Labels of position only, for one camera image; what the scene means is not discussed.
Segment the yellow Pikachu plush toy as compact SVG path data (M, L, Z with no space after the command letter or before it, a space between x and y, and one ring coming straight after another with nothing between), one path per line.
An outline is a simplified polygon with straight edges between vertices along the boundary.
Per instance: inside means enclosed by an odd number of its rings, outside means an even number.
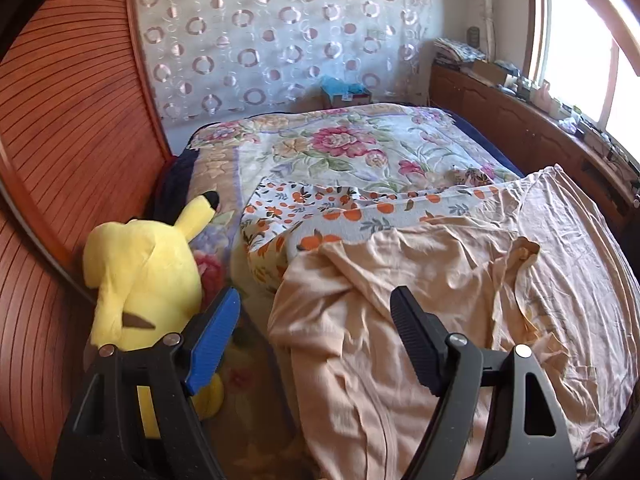
M99 348L151 347L179 333L224 286L224 268L190 247L216 216L219 195L194 197L174 223L132 219L106 222L88 235L82 254L85 285L98 292L84 350L84 367Z

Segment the stack of folded cloths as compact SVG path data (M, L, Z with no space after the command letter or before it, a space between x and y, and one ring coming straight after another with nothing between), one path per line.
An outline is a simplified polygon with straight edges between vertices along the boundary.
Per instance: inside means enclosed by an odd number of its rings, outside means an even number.
M477 48L449 38L436 38L434 48L435 61L446 66L460 67L486 60L486 54Z

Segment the circle patterned curtain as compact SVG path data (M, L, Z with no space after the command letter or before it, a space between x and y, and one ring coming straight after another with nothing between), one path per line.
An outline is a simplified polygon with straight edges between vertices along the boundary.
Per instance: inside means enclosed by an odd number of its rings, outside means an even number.
M413 95L431 0L136 0L167 127L290 107L322 81Z

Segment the cardboard box on sideboard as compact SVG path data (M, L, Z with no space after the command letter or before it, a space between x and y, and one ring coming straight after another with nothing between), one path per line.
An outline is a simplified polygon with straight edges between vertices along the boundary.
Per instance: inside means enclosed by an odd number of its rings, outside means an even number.
M504 86L511 77L504 68L484 60L475 60L471 70L476 76L489 81L494 86Z

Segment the blue tissue box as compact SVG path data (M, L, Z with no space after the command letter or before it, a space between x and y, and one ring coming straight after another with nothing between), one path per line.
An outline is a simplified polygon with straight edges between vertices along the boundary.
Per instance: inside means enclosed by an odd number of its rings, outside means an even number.
M367 105L372 102L371 92L363 84L350 84L333 77L324 76L320 81L323 107L341 108Z

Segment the red-brown wooden wardrobe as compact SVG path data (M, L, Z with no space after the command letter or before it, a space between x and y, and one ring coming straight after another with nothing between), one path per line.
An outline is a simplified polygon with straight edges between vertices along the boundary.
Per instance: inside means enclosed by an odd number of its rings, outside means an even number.
M1 468L50 476L94 296L81 252L171 154L134 0L1 0Z

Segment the wooden sideboard cabinet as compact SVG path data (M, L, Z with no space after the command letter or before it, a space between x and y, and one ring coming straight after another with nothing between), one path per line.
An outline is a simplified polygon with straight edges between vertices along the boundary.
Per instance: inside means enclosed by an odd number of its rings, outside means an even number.
M523 174L560 165L597 203L616 233L639 220L631 190L606 160L535 107L437 64L428 95L436 107L477 128Z

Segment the floral pink quilt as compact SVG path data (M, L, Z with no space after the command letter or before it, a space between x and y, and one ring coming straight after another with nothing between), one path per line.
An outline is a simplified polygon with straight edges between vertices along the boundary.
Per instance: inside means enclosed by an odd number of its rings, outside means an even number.
M188 195L220 206L192 240L201 271L241 261L270 283L284 272L283 232L316 212L516 180L521 171L458 115L370 104L265 114L199 128Z

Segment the bright window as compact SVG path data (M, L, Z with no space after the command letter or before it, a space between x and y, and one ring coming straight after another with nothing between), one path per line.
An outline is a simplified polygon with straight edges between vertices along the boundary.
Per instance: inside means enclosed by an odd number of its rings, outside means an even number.
M639 154L639 0L530 0L534 78Z

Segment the orange fruit print bedsheet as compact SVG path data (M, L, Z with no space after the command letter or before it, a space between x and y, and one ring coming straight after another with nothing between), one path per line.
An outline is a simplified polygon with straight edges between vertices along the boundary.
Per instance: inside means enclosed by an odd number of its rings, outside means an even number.
M361 242L436 217L469 216L502 191L501 184L456 185L442 191L366 191L350 185L262 179L241 217L250 273L274 292L291 260L323 243Z

